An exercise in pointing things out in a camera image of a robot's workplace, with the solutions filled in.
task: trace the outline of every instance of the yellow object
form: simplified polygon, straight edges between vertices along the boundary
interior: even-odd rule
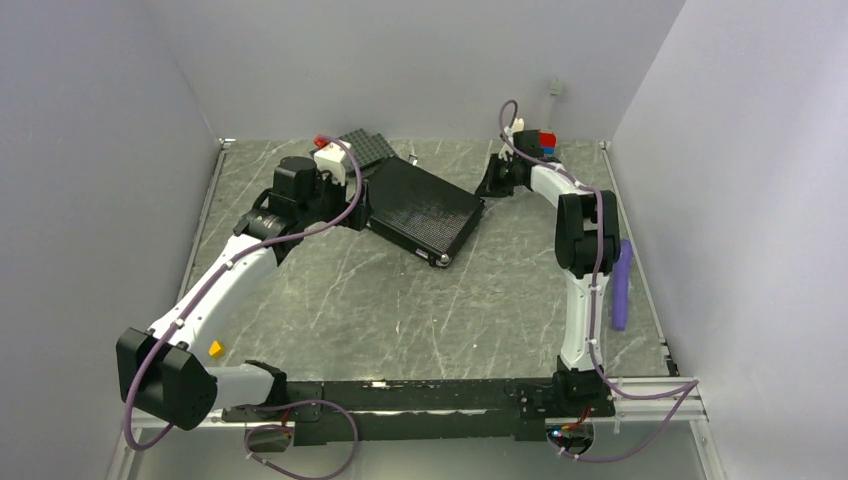
[[[223,354],[224,354],[224,347],[222,347],[221,344],[218,343],[217,340],[212,342],[212,346],[209,347],[209,356],[212,357],[212,358],[218,358]]]

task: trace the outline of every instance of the purple tube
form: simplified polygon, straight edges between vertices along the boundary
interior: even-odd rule
[[[612,270],[612,329],[623,332],[627,327],[627,290],[630,286],[630,260],[633,245],[621,239],[621,256]]]

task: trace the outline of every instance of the white wall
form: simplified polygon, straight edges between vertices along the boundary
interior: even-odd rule
[[[115,342],[176,296],[217,142],[144,6],[0,6],[0,478],[103,478]]]
[[[845,478],[848,4],[689,0],[613,140],[731,479]]]
[[[491,138],[510,97],[610,139],[684,0],[148,0],[216,134]]]

